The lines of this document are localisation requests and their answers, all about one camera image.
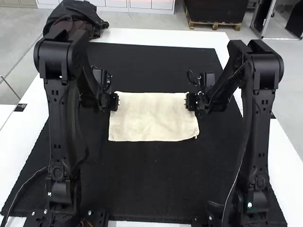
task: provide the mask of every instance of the black fabric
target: black fabric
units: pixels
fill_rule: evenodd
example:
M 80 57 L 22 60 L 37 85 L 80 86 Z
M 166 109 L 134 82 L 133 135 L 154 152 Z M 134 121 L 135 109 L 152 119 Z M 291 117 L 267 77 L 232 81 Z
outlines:
M 101 30 L 109 27 L 109 23 L 97 15 L 97 7 L 88 1 L 64 0 L 48 17 L 43 28 L 43 36 L 54 25 L 67 29 L 71 35 L 79 27 L 78 22 L 85 24 L 81 29 L 89 32 L 90 39 L 99 38 Z
M 186 72 L 222 72 L 213 49 L 89 44 L 91 64 L 113 75 L 113 89 L 124 92 L 186 92 L 195 88 Z M 241 137 L 242 117 L 232 98 L 227 110 L 199 121 L 197 139 L 179 142 L 108 141 L 109 115 L 80 110 L 90 157 L 81 167 L 83 210 L 106 209 L 110 219 L 189 223 L 206 220 L 208 200 L 224 203 Z M 2 214 L 19 186 L 49 158 L 48 122 L 20 173 Z M 16 205 L 25 216 L 45 205 L 44 179 L 37 179 Z M 273 195 L 272 220 L 284 221 Z

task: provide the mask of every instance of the white table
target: white table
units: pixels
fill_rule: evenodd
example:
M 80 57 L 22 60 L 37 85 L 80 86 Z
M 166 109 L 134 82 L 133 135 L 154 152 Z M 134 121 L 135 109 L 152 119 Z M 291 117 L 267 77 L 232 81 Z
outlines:
M 225 67 L 229 55 L 228 37 L 222 32 L 166 31 L 111 28 L 95 42 L 214 48 Z M 235 93 L 242 110 L 241 91 Z M 37 76 L 20 101 L 23 112 L 13 112 L 0 131 L 0 207 L 3 206 L 17 177 L 48 118 L 48 106 L 42 79 Z M 268 168 L 270 182 L 289 227 L 303 222 L 303 162 L 276 119 L 271 120 Z M 9 219 L 7 227 L 22 227 L 25 218 Z M 111 227 L 164 227 L 163 223 L 110 222 Z M 171 224 L 172 227 L 184 225 Z

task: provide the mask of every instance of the black panel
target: black panel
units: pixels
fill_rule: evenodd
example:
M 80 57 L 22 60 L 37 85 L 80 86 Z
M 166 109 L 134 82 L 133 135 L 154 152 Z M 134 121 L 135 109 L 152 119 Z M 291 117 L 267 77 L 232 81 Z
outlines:
M 241 23 L 248 0 L 185 0 L 191 20 Z
M 295 4 L 285 27 L 290 33 L 302 38 L 303 33 L 303 0 Z
M 259 5 L 259 9 L 256 14 L 256 19 L 254 22 L 254 27 L 260 33 L 263 30 L 264 20 L 267 17 L 271 2 L 272 2 L 272 0 L 262 0 L 262 3 Z

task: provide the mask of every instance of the wooden pallet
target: wooden pallet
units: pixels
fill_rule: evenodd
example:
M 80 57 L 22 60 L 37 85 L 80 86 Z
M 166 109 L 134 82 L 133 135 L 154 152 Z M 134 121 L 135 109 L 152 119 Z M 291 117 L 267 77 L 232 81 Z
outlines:
M 186 5 L 183 3 L 183 8 L 185 11 L 185 16 L 188 22 L 189 29 L 194 29 L 195 25 L 212 25 L 213 30 L 217 30 L 219 25 L 229 25 L 234 26 L 235 31 L 240 31 L 242 23 L 225 23 L 225 22 L 202 22 L 202 21 L 193 21 L 190 19 Z

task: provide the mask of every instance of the cloth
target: cloth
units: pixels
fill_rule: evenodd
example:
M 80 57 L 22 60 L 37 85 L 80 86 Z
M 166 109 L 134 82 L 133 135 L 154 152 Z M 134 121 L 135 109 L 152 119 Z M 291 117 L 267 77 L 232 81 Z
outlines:
M 101 30 L 109 23 L 97 15 L 97 7 L 88 1 L 64 0 L 50 14 L 43 29 L 45 36 L 53 27 L 60 27 L 72 35 L 77 29 L 86 30 L 90 39 L 100 38 Z
M 116 93 L 110 141 L 181 141 L 199 134 L 195 113 L 185 108 L 186 93 Z

